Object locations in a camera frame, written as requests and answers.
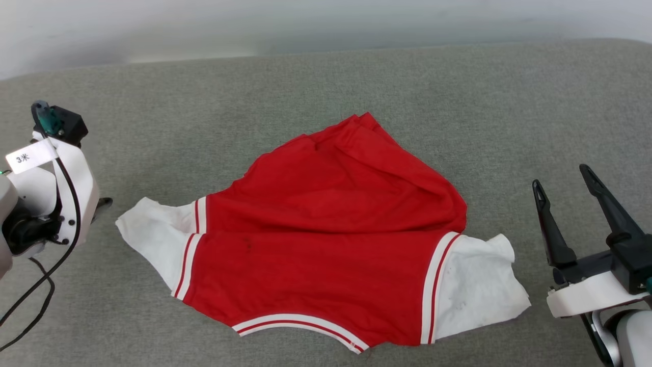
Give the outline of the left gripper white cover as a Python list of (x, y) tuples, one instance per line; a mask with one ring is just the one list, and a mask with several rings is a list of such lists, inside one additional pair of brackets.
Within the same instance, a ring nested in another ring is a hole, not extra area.
[(33, 256), (47, 244), (85, 241), (91, 223), (113, 205), (99, 198), (82, 150), (49, 137), (8, 153), (4, 176), (4, 256)]

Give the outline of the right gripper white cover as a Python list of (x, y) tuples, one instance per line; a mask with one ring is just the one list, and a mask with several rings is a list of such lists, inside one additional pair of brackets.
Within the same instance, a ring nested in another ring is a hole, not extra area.
[[(607, 186), (587, 164), (579, 170), (591, 195), (600, 204), (611, 233), (607, 245), (642, 240), (645, 233), (621, 206)], [(555, 318), (570, 318), (587, 312), (623, 306), (650, 296), (643, 288), (629, 293), (612, 273), (613, 256), (603, 251), (577, 260), (575, 252), (564, 241), (550, 211), (551, 204), (538, 179), (532, 181), (536, 212), (548, 265), (553, 267), (557, 288), (548, 291), (547, 305)]]

